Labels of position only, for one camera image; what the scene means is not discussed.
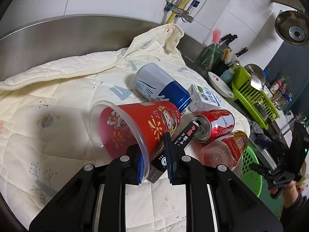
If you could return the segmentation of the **black cigarette box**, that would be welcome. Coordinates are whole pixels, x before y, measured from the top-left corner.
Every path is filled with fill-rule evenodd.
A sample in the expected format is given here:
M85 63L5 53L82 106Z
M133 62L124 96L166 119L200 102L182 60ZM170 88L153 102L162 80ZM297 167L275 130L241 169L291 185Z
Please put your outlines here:
M190 144L199 129L199 121L190 121L189 124L172 141L168 132L159 146L159 153L152 160L147 180L155 183L167 171L171 184L181 183L180 163L185 156L185 148Z

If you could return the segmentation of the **green perforated trash basket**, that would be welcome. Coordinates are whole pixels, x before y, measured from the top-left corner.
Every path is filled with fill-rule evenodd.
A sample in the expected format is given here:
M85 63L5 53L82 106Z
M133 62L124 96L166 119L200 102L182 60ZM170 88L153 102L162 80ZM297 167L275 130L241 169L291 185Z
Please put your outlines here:
M251 147L248 146L243 152L241 180L259 197L262 191L262 176L250 168L250 165L253 163L259 164L258 158L255 156Z

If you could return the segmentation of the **red soda can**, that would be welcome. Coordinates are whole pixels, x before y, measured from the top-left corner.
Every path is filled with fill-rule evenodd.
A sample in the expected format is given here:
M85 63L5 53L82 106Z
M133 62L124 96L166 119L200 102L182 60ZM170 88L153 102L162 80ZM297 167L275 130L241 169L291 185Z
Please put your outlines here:
M234 116L225 109L199 112L193 117L193 121L199 124L199 128L193 137L199 143L211 142L218 137L229 134L235 127Z

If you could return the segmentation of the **red plastic drink cup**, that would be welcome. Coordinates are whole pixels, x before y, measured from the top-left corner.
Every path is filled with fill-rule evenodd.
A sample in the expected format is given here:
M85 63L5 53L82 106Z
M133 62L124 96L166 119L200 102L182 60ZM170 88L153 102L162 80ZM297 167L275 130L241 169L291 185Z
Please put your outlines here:
M137 144L141 154L139 173L144 180L164 134L173 135L180 122L179 110L169 101L123 105L98 101L90 110L90 138L111 159L125 155L129 146Z

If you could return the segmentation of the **red label plastic bottle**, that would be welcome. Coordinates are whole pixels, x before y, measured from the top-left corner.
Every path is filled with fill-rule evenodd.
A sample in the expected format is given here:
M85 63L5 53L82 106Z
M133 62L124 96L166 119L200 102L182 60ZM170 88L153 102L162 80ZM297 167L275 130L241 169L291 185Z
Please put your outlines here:
M245 132L230 132L204 146L199 152L199 161L214 168L223 164L233 170L247 146L248 136Z

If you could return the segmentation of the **blue white tin can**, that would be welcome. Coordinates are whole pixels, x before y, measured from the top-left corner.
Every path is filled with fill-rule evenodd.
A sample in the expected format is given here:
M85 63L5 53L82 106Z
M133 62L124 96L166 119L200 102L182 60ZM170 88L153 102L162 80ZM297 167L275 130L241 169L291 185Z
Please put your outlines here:
M148 63L136 72L134 86L149 102L169 101L181 114L192 102L189 92L155 63Z

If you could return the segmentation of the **grey knitted work glove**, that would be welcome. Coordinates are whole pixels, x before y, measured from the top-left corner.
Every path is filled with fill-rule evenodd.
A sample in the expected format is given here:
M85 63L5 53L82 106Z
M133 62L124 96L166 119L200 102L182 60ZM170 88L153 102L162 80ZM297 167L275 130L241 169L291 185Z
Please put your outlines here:
M250 139L260 147L269 147L271 145L271 139L267 137L263 129L260 128L258 123L248 120L249 126L250 126Z

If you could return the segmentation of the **white milk carton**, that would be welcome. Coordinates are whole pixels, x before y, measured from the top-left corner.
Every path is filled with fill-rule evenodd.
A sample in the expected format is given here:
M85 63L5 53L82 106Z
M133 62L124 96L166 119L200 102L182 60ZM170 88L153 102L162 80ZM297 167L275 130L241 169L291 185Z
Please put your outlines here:
M221 97L216 92L210 91L208 88L192 84L188 91L192 100L189 110L193 113L226 109Z

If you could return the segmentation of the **lime green dish rack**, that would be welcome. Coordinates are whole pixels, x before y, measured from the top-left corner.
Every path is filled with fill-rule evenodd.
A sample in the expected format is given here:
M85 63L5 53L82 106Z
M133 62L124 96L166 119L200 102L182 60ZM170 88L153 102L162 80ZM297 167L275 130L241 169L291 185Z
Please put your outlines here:
M239 100L262 129L268 130L267 120L273 122L280 117L277 109L264 91L258 91L250 84L251 75L240 66L232 79L233 100Z

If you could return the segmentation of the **white shallow bowl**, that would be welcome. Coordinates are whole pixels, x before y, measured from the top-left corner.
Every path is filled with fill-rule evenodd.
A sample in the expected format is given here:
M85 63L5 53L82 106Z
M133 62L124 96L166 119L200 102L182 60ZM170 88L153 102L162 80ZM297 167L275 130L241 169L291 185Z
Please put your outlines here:
M232 90L228 85L216 74L208 72L208 79L211 83L211 86L224 98L234 98Z

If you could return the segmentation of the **cream quilted cloth mat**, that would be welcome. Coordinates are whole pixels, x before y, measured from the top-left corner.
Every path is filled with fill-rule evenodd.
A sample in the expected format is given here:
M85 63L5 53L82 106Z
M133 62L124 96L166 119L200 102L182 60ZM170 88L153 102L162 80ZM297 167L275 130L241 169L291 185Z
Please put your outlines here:
M82 166L108 163L90 139L90 109L144 102L132 81L138 69L155 63L186 89L208 87L177 49L183 35L162 25L127 48L48 62L1 82L1 194L24 227Z

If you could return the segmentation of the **pink bottle brush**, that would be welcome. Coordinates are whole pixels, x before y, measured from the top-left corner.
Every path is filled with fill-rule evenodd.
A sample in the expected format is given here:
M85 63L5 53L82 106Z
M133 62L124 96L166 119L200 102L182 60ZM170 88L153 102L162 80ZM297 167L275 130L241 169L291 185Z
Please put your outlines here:
M213 38L212 43L213 44L219 44L221 39L221 30L216 28L213 30Z

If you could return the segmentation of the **brass gas valve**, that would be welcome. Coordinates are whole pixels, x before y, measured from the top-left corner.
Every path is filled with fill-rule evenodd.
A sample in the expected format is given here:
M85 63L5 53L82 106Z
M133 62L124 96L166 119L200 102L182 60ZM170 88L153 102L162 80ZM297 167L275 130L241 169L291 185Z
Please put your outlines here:
M189 12L187 12L186 10L177 7L176 5L167 2L164 8L165 12L172 12L171 16L168 18L167 20L167 24L172 23L172 21L178 17L180 19L182 19L182 21L184 23L193 23L194 18L192 16L189 15Z

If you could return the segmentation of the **steel pot lid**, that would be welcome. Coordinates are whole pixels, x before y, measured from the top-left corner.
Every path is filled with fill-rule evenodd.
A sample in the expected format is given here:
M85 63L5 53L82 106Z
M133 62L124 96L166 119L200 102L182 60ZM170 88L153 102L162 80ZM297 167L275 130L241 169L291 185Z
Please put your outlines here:
M281 12L274 23L278 36L287 43L304 46L308 44L308 18L297 10Z

